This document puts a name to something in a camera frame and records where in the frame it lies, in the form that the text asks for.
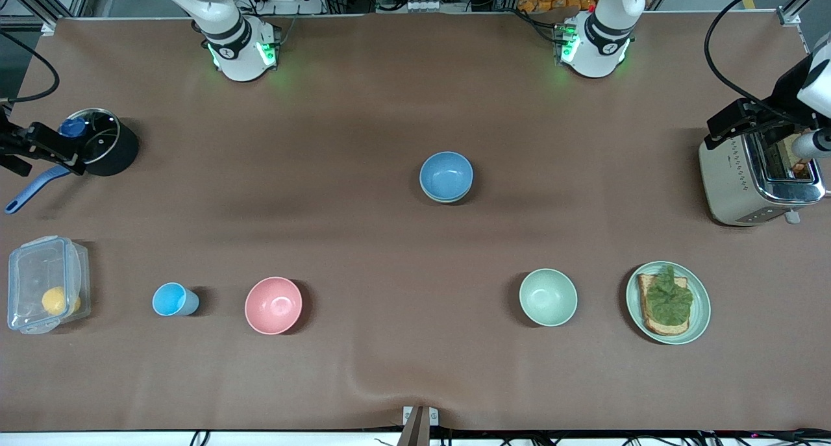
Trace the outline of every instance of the toast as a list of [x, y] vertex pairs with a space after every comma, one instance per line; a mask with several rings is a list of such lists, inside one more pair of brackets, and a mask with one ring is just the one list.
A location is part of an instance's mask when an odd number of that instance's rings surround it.
[[[647, 307], [647, 290], [652, 286], [656, 277], [656, 275], [651, 274], [638, 274], [638, 287], [641, 289], [641, 311], [643, 312], [644, 325], [646, 325], [648, 330], [653, 331], [655, 334], [661, 334], [661, 336], [677, 336], [678, 334], [683, 334], [689, 329], [689, 318], [683, 324], [677, 325], [677, 327], [668, 327], [655, 321], [649, 313], [649, 308]], [[676, 275], [675, 283], [677, 286], [686, 289], [686, 277], [677, 277]]]

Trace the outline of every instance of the mint green plate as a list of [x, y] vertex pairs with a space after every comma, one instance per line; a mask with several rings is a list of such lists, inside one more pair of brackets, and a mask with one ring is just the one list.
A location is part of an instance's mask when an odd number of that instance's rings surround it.
[[[675, 269], [678, 277], [686, 277], [686, 286], [692, 292], [692, 308], [689, 309], [689, 329], [677, 336], [661, 336], [647, 329], [644, 325], [643, 311], [641, 310], [641, 290], [638, 288], [638, 274], [659, 274], [667, 265]], [[651, 262], [638, 268], [629, 278], [626, 284], [626, 306], [629, 307], [629, 315], [632, 316], [635, 324], [649, 337], [662, 343], [670, 345], [682, 345], [691, 343], [698, 339], [710, 324], [710, 298], [704, 284], [695, 277], [688, 268], [672, 262]]]
[[574, 316], [577, 289], [562, 272], [537, 269], [519, 286], [519, 304], [531, 321], [544, 327], [558, 327]]

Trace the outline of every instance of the spinach leaf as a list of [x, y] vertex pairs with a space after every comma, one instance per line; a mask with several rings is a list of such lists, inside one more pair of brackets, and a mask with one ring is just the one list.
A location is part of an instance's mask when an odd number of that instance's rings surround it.
[[675, 269], [667, 266], [647, 290], [647, 310], [655, 321], [677, 327], [689, 319], [692, 292], [675, 283]]

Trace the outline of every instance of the blue bowl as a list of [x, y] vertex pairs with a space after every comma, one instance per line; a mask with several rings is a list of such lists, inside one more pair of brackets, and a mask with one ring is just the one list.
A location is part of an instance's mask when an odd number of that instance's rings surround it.
[[421, 189], [439, 203], [454, 203], [473, 185], [473, 166], [460, 153], [444, 151], [430, 156], [421, 166]]

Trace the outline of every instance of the blue pan handle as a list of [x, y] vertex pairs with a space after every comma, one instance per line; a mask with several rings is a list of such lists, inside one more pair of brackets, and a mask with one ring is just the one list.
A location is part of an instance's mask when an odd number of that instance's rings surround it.
[[14, 214], [20, 210], [20, 208], [23, 207], [24, 204], [29, 203], [29, 200], [32, 199], [33, 195], [36, 195], [38, 191], [41, 191], [41, 189], [46, 186], [48, 182], [67, 175], [69, 175], [69, 170], [68, 168], [63, 167], [63, 165], [56, 165], [49, 170], [44, 171], [44, 173], [39, 174], [34, 180], [32, 180], [31, 183], [29, 183], [29, 186], [24, 188], [23, 191], [21, 191], [20, 194], [18, 194], [17, 197], [15, 197], [12, 202], [6, 206], [6, 214]]

